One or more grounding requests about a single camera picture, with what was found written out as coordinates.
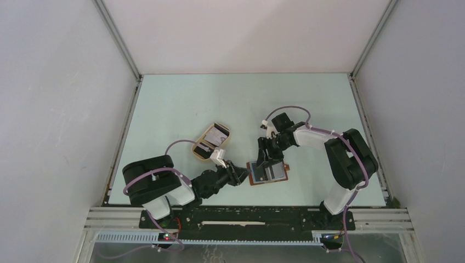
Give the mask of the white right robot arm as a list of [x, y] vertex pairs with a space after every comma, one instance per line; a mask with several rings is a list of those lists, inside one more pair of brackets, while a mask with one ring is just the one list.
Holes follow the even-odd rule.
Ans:
[[294, 123], [286, 113], [271, 121], [262, 120], [260, 127], [265, 129], [266, 136], [258, 139], [258, 167], [268, 168], [281, 163], [284, 151], [292, 146], [311, 147], [327, 154], [335, 183], [320, 205], [319, 222], [326, 229], [333, 229], [340, 223], [340, 213], [349, 206], [356, 192], [368, 186], [370, 177], [379, 168], [372, 151], [356, 129], [338, 134], [308, 122]]

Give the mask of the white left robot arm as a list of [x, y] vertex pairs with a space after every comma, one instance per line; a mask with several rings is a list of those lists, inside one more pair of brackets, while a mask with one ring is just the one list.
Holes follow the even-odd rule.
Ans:
[[241, 185], [249, 173], [249, 169], [228, 160], [191, 180], [174, 168], [171, 156], [163, 155], [123, 167], [123, 194], [129, 197], [131, 205], [143, 207], [158, 227], [167, 228], [173, 221], [171, 200], [181, 206], [200, 205], [226, 185]]

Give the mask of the brown leather card holder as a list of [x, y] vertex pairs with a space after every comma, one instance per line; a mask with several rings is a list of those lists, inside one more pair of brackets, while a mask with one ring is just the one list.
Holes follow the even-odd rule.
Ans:
[[256, 162], [248, 162], [247, 168], [251, 171], [248, 176], [251, 186], [287, 181], [290, 170], [289, 165], [284, 162], [267, 168], [258, 168]]

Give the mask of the oval wooden tray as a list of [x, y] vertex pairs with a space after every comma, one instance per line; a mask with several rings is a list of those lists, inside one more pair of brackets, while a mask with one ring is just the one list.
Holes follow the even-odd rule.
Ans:
[[202, 161], [208, 160], [217, 147], [221, 148], [228, 142], [230, 134], [227, 126], [215, 122], [196, 140], [192, 153]]

